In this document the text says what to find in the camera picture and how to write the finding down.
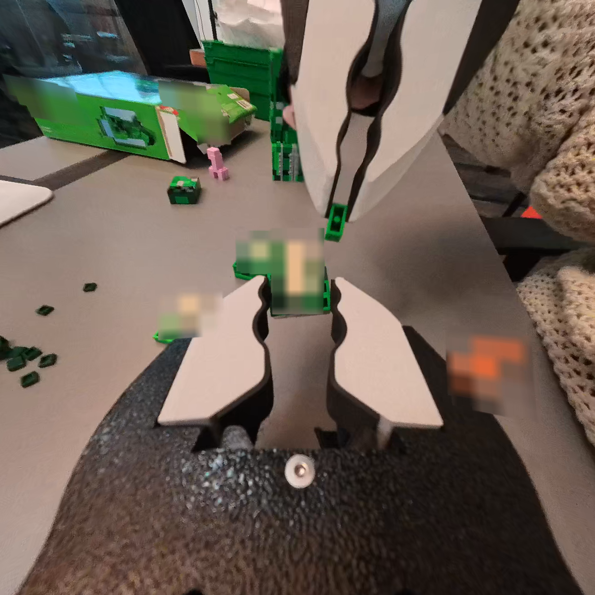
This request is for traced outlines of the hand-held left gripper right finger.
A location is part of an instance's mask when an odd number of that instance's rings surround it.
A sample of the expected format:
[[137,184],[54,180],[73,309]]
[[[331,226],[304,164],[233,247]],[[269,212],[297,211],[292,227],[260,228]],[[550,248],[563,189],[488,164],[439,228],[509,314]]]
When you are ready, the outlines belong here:
[[443,418],[399,319],[343,277],[331,280],[327,409],[341,447],[386,448],[402,428],[439,430]]

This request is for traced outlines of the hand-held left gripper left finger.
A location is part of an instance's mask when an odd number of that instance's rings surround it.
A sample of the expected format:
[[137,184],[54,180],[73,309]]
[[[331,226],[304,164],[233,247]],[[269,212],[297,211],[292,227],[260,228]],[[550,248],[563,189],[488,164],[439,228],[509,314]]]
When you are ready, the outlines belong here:
[[268,336],[267,277],[245,281],[219,299],[201,334],[190,340],[157,417],[159,426],[196,426],[222,437],[229,426],[257,437],[274,391]]

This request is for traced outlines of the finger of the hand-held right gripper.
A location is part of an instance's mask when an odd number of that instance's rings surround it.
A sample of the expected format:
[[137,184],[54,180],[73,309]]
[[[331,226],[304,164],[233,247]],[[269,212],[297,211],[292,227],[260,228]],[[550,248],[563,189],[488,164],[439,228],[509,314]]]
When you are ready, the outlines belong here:
[[412,166],[443,119],[443,109],[481,1],[411,1],[398,29],[399,78],[368,129],[368,147],[353,179],[349,221],[373,209]]
[[339,136],[348,116],[347,78],[365,46],[374,1],[309,1],[294,115],[303,177],[316,212],[326,216],[340,169]]

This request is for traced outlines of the green lego assembly white brick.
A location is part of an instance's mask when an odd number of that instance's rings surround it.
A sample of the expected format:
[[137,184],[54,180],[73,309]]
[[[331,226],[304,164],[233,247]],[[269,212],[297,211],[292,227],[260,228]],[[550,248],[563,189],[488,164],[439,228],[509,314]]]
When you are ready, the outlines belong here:
[[[237,261],[234,261],[233,265],[233,273],[234,277],[238,280],[249,281],[256,277],[255,274],[241,272],[238,269]],[[323,277],[323,313],[327,314],[331,310],[331,289],[330,289],[330,281],[328,278],[328,269],[324,266],[324,277]]]

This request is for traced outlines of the bright green lego brick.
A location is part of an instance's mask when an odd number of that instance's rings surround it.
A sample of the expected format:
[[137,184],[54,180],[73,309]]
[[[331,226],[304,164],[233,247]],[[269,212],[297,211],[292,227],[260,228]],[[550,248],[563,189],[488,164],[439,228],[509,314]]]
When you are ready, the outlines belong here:
[[345,229],[348,207],[344,204],[333,203],[328,215],[324,239],[329,242],[339,242]]

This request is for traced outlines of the large green lego creeper figure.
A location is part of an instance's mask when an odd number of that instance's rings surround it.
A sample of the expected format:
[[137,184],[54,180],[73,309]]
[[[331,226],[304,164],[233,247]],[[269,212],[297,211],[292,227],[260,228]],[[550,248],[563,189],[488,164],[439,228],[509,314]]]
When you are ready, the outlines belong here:
[[284,50],[270,49],[270,140],[272,178],[279,182],[304,181],[298,137],[284,119],[290,104],[289,67]]

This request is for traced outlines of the opened green lego box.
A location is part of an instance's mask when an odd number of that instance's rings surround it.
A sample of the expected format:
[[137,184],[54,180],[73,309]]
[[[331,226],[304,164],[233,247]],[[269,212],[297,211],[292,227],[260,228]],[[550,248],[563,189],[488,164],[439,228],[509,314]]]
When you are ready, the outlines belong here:
[[190,85],[177,121],[198,145],[229,145],[250,126],[256,111],[255,105],[227,85]]

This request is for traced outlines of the pink lego pig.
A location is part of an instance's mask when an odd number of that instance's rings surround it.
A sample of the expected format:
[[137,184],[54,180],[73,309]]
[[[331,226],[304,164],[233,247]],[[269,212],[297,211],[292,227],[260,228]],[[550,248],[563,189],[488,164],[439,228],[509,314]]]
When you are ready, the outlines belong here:
[[209,173],[212,176],[212,178],[219,181],[228,180],[228,168],[224,165],[223,156],[219,148],[215,146],[210,146],[207,148],[206,154],[210,161]]

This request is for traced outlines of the scattered dark green lego pieces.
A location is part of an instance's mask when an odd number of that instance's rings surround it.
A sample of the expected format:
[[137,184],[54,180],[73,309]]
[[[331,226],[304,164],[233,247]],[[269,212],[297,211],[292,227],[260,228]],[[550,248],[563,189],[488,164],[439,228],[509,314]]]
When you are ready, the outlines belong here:
[[53,352],[45,352],[38,346],[16,345],[9,339],[1,336],[1,364],[8,372],[17,373],[29,365],[34,369],[27,371],[19,377],[20,387],[23,389],[32,387],[40,382],[40,369],[51,368],[58,362],[58,355]]

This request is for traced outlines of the person's right hand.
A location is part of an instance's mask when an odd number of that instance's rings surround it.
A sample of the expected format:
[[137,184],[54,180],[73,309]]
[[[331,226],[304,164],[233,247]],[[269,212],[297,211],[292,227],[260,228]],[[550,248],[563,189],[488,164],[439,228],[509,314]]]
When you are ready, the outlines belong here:
[[354,111],[364,111],[378,103],[383,84],[383,75],[367,77],[360,74],[350,87],[350,105]]

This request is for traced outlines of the green plastic crate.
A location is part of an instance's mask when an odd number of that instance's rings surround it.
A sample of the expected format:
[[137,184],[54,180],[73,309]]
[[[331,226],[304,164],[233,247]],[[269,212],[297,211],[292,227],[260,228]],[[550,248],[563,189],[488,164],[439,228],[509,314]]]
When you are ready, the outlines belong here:
[[252,48],[221,41],[202,42],[211,83],[248,90],[255,117],[269,121],[283,50]]

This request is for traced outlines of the black monitor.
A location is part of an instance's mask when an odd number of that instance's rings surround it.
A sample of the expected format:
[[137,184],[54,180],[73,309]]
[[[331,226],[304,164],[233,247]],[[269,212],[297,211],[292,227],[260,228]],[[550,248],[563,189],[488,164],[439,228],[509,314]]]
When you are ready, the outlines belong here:
[[115,1],[149,75],[206,82],[206,69],[191,64],[199,47],[182,1]]

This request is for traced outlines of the cream knit sweater person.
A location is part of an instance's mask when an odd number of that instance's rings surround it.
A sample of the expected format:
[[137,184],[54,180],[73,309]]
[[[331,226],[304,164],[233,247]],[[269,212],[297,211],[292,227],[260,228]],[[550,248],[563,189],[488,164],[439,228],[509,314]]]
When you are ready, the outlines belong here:
[[517,285],[588,442],[594,445],[594,248],[562,255]]

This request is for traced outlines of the book stand with white base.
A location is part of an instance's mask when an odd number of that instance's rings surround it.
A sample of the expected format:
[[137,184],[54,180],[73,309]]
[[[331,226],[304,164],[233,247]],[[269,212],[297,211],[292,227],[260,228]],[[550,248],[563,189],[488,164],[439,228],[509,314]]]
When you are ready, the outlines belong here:
[[29,181],[1,180],[1,227],[31,213],[54,198],[54,191]]

